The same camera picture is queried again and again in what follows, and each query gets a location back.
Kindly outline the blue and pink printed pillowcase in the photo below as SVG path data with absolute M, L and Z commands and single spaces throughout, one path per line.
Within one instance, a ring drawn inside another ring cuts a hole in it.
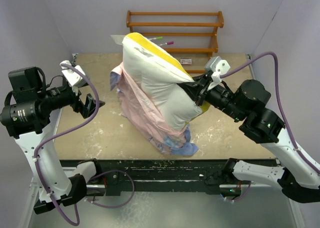
M 117 89 L 121 114 L 164 155 L 192 156 L 199 149 L 191 142 L 189 125 L 173 130 L 156 106 L 125 71 L 122 63 L 110 72 L 110 88 Z

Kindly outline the white and yellow pillow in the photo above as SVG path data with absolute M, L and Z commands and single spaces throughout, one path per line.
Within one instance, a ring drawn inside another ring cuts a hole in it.
M 187 123 L 209 109 L 205 102 L 197 106 L 179 87 L 193 78 L 169 53 L 139 33 L 129 33 L 122 40 L 123 68 L 144 95 L 151 101 L 173 130 L 182 130 Z

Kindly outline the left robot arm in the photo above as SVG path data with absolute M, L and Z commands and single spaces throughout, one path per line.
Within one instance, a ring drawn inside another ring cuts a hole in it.
M 50 114 L 70 106 L 83 118 L 93 118 L 105 102 L 91 94 L 82 102 L 76 89 L 87 83 L 74 72 L 64 71 L 62 86 L 54 88 L 46 83 L 44 72 L 38 67 L 11 71 L 8 77 L 12 91 L 6 96 L 0 122 L 24 152 L 38 185 L 35 213 L 51 211 L 60 204 L 76 204 L 87 195 L 87 182 L 98 184 L 103 172 L 98 161 L 90 159 L 80 162 L 70 176 L 65 174 L 50 139 Z

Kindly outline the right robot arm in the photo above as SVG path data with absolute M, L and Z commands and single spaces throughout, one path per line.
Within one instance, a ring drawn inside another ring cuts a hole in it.
M 271 94 L 257 80 L 245 80 L 236 92 L 224 83 L 209 88 L 207 74 L 196 77 L 194 82 L 180 83 L 179 87 L 196 105 L 207 102 L 214 108 L 242 122 L 239 130 L 260 144 L 279 159 L 280 167 L 250 164 L 230 158 L 222 170 L 228 184 L 236 181 L 254 181 L 280 189 L 289 199 L 298 203 L 315 203 L 320 200 L 320 177 L 309 155 L 302 147 L 295 147 L 289 136 L 289 126 L 275 112 L 266 108 Z

